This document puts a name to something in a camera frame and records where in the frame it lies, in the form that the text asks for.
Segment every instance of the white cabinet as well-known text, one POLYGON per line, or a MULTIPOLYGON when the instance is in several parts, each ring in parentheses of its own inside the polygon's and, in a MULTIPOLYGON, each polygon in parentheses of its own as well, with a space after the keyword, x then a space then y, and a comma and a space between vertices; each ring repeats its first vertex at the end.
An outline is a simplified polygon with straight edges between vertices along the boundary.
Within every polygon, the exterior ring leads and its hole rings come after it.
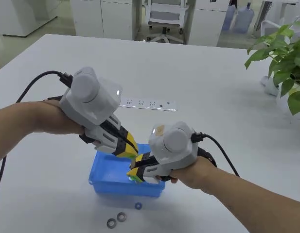
POLYGON ((101 8, 105 38, 135 39, 140 26, 140 0, 133 0, 131 3, 102 1, 101 8))
POLYGON ((56 17, 57 0, 0 0, 0 34, 27 36, 56 17))
POLYGON ((70 0, 76 34, 104 37, 100 0, 70 0))
POLYGON ((217 46, 225 16, 225 11, 195 9, 188 44, 217 46))

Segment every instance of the blue water jug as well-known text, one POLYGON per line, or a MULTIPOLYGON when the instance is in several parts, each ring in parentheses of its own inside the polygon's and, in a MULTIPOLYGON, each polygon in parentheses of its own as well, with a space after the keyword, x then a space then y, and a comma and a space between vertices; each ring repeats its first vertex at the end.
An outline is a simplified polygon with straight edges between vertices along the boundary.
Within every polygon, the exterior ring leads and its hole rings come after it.
POLYGON ((229 28, 231 26, 231 23, 232 23, 232 20, 233 20, 233 17, 234 17, 235 11, 236 11, 235 5, 232 5, 232 6, 228 7, 226 17, 224 19, 223 26, 222 26, 223 31, 228 31, 229 30, 229 28))
POLYGON ((233 27, 234 33, 247 33, 248 28, 252 22, 255 13, 250 8, 251 3, 249 2, 246 7, 242 7, 237 14, 235 24, 233 27))

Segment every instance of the power strip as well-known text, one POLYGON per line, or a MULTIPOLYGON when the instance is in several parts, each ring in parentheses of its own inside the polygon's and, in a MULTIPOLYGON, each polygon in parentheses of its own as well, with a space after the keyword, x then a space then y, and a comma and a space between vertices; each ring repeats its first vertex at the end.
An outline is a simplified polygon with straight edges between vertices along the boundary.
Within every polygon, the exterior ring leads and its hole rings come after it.
POLYGON ((177 111, 175 101, 136 99, 122 97, 120 107, 123 108, 140 108, 164 111, 177 111))

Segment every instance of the blue washer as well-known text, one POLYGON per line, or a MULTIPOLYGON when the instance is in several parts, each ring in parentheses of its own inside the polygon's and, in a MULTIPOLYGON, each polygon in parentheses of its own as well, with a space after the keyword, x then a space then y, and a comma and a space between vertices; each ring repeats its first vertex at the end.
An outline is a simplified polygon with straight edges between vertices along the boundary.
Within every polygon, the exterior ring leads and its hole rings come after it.
MULTIPOLYGON (((139 153, 150 151, 148 144, 138 144, 139 153)), ((165 188, 165 182, 137 183, 129 180, 126 173, 130 170, 131 160, 117 158, 113 154, 97 152, 89 175, 89 183, 96 193, 118 195, 148 196, 158 198, 165 188)))
POLYGON ((137 202, 137 203, 135 204, 135 208, 136 208, 137 210, 142 209, 142 204, 141 204, 140 202, 137 202))

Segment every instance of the forearm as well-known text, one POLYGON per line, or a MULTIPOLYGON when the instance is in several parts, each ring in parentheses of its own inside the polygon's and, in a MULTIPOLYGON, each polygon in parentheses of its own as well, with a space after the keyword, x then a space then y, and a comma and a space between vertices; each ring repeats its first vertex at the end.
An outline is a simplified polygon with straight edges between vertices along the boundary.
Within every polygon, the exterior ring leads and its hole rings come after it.
POLYGON ((299 233, 300 202, 275 194, 222 170, 210 177, 216 196, 251 233, 299 233))
POLYGON ((35 130, 36 103, 17 103, 0 109, 0 160, 35 130))

